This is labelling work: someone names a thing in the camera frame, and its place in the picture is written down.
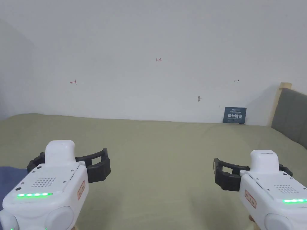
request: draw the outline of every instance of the dark blue sign card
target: dark blue sign card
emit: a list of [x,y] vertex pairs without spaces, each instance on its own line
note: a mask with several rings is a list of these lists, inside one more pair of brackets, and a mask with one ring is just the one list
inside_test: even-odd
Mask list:
[[223,123],[245,123],[246,108],[225,107]]

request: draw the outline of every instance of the gray headboard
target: gray headboard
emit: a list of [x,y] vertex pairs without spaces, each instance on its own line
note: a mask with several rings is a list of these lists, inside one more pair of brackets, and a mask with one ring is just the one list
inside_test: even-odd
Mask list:
[[307,95],[283,88],[271,127],[307,149]]

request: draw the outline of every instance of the bed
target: bed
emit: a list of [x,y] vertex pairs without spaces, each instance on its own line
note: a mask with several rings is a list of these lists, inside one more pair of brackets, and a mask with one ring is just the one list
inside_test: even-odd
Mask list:
[[90,184],[80,230],[241,230],[248,213],[215,184],[213,159],[249,165],[252,150],[271,149],[307,185],[306,105],[281,87],[270,126],[21,114],[0,122],[0,166],[25,168],[51,140],[73,140],[76,156],[106,147],[112,172]]

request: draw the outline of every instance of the white wall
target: white wall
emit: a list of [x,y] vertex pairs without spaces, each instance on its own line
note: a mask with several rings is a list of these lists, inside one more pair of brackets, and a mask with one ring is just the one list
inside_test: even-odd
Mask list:
[[306,8],[0,0],[0,116],[221,122],[236,106],[247,107],[247,124],[266,125],[280,82],[307,92]]

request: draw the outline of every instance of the red label sticker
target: red label sticker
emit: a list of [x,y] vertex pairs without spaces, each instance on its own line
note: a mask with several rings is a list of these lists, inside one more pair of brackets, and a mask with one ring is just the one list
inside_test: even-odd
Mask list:
[[245,190],[245,197],[246,199],[251,203],[251,205],[256,208],[257,206],[257,202],[255,201],[255,199],[248,193],[248,191]]
[[80,197],[81,197],[81,195],[82,195],[84,189],[85,189],[85,181],[83,181],[81,187],[79,188],[79,191],[78,191],[78,200],[80,200]]

